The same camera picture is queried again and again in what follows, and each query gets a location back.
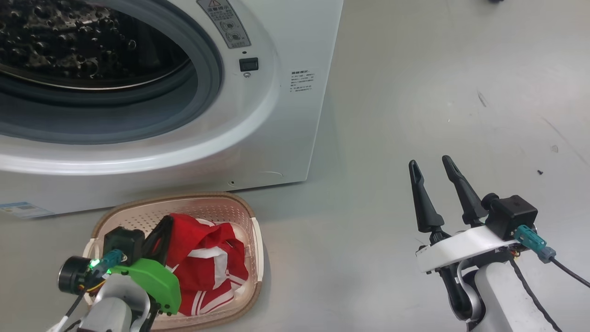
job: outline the laundry basket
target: laundry basket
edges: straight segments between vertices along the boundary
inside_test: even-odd
[[[140,229],[146,237],[170,213],[185,213],[214,223],[231,223],[236,238],[244,243],[245,265],[249,277],[232,303],[204,315],[187,317],[159,315],[152,331],[194,331],[235,320],[244,315],[256,302],[262,287],[264,254],[258,221],[246,202],[230,193],[199,193],[169,196],[127,203],[105,214],[92,232],[84,257],[100,258],[104,235],[118,226]],[[86,302],[93,299],[86,294]]]

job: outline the green led light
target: green led light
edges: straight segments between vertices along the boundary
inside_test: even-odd
[[[99,263],[100,263],[99,259],[93,259],[92,261],[90,261],[90,268],[94,268]]]

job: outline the blue connector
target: blue connector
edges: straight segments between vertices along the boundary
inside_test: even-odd
[[[555,250],[551,247],[547,247],[547,242],[526,225],[518,226],[514,233],[514,239],[520,242],[523,246],[534,251],[541,262],[545,264],[549,263],[549,259],[556,255]]]
[[[121,264],[121,262],[123,262],[123,257],[124,255],[122,251],[118,249],[111,250],[110,252],[106,253],[99,262],[90,262],[92,274],[96,276],[102,276],[107,272],[108,269],[114,268],[115,266]]]

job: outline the black latch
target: black latch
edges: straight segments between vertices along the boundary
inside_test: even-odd
[[[240,71],[258,70],[258,58],[240,59]]]

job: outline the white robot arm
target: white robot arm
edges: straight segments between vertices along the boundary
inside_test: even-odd
[[[454,236],[443,232],[443,218],[430,202],[424,177],[412,160],[409,172],[418,230],[431,234],[431,244],[416,252],[420,271],[442,277],[451,309],[467,323],[467,331],[561,331],[514,262],[514,256],[531,248],[545,263],[560,265],[555,251],[536,235],[536,208],[519,196],[500,199],[489,194],[482,202],[449,156],[442,163],[457,190],[463,222],[471,228]]]

